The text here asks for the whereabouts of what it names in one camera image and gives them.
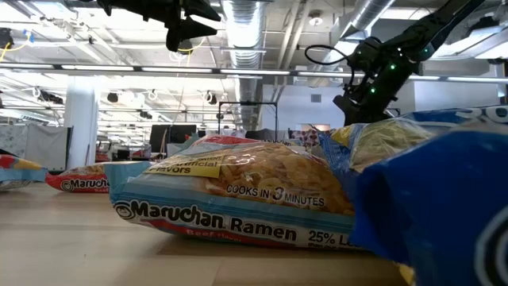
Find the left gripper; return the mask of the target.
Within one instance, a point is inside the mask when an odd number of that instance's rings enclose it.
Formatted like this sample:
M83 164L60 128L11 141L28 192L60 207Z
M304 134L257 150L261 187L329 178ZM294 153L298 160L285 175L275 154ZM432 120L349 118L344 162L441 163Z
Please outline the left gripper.
M155 19L161 22L178 22L182 19L182 11L186 15L196 15L211 21L220 21L218 13L206 3L198 3L196 0L119 0L118 7L139 14L147 21ZM217 30L186 18L180 22L179 37L191 39L196 37L208 37L217 34Z

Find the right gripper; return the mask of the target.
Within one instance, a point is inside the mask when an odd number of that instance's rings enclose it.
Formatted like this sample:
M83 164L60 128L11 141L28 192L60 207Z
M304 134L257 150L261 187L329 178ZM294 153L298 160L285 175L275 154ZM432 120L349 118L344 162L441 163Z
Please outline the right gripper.
M361 41L347 57L352 70L364 76L358 84L344 85L344 94L333 103L344 112L344 126L374 123L390 118L384 110L397 99L397 93L413 74L421 73L421 63L413 60L401 48L383 44L377 38Z

